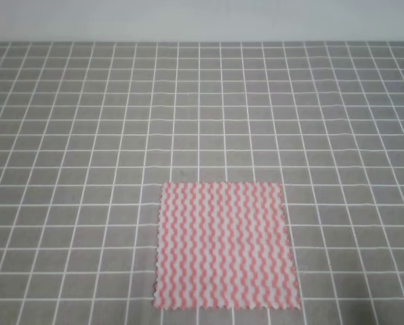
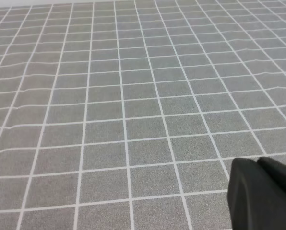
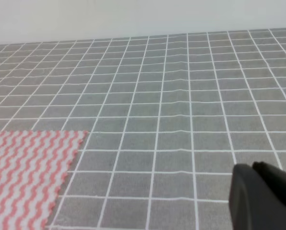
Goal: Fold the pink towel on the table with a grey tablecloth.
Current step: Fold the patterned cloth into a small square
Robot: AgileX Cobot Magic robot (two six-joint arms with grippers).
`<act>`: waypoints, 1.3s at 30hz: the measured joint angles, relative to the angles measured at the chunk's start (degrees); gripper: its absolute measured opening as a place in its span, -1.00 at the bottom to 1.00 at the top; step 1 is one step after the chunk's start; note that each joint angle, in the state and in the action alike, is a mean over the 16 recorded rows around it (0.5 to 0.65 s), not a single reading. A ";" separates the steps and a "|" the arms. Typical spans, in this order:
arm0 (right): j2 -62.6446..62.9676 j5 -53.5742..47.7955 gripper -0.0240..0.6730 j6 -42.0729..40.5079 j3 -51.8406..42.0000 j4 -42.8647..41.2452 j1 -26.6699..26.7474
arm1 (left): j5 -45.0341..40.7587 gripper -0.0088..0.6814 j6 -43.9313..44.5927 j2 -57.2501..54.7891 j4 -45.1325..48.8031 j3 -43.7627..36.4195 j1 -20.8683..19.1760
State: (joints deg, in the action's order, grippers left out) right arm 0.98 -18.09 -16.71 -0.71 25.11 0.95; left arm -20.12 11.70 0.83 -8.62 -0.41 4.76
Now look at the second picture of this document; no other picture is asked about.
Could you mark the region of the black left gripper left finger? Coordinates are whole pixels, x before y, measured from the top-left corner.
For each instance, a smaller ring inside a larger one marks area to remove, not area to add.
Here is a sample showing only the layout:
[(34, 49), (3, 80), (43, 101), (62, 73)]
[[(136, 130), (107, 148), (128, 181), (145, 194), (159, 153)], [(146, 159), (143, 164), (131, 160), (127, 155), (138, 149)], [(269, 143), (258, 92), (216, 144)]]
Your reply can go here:
[(227, 202), (234, 230), (286, 230), (286, 189), (257, 161), (232, 161)]

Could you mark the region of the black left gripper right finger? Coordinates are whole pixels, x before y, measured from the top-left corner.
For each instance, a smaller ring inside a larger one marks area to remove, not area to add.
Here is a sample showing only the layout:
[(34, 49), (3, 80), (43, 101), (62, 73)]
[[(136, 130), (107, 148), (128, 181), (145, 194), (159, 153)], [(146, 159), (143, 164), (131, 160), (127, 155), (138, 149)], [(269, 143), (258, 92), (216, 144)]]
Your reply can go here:
[(268, 157), (260, 157), (257, 163), (282, 189), (286, 189), (286, 165)]

